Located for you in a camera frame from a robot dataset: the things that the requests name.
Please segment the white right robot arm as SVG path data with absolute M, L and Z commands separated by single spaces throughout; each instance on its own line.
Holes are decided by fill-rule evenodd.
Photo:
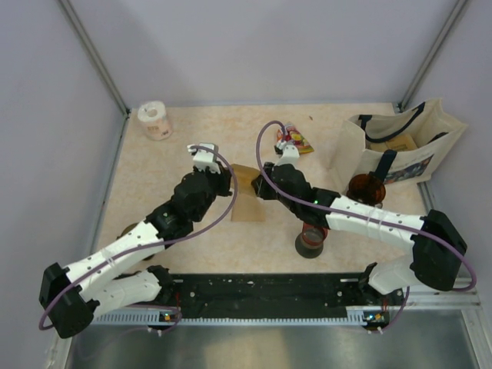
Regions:
M 306 224 L 359 234 L 404 252 L 367 267 L 358 286 L 364 302 L 376 304 L 386 294 L 414 285 L 454 289 L 467 245 L 445 213 L 432 209 L 420 216 L 374 208 L 311 186 L 293 165 L 267 162 L 251 186 L 257 197 L 281 202 Z

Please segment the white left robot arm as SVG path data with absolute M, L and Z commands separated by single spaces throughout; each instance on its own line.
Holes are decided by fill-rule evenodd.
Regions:
M 181 179 L 168 201 L 127 234 L 80 261 L 47 267 L 38 298 L 43 308 L 39 330 L 53 329 L 60 338 L 70 338 L 94 319 L 120 308 L 146 304 L 168 308 L 175 288 L 167 268 L 155 265 L 132 275 L 127 270 L 217 226 L 223 214 L 203 229 L 194 229 L 216 198 L 237 198 L 231 190 L 237 183 L 231 166 L 196 168 Z

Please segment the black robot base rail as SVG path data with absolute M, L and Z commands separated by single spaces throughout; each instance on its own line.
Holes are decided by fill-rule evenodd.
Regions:
M 347 317 L 355 306 L 392 307 L 402 291 L 382 295 L 359 285 L 359 273 L 170 274 L 153 300 L 191 318 Z

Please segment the amber plastic coffee dripper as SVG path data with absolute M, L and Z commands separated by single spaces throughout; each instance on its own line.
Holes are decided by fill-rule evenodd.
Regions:
M 369 206 L 381 204 L 386 196 L 382 180 L 373 174 L 355 175 L 349 182 L 347 196 Z

